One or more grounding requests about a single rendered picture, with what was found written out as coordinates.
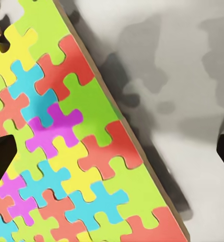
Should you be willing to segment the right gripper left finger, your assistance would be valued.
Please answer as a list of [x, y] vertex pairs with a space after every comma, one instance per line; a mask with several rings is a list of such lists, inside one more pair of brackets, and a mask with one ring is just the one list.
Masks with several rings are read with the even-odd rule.
[[17, 151], [13, 134], [0, 137], [0, 181], [16, 156]]

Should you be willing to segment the jigsaw puzzle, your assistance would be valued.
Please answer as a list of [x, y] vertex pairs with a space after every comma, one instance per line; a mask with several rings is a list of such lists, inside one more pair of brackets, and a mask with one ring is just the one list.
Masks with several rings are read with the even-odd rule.
[[0, 137], [18, 150], [0, 242], [190, 242], [59, 1], [18, 3], [0, 43]]

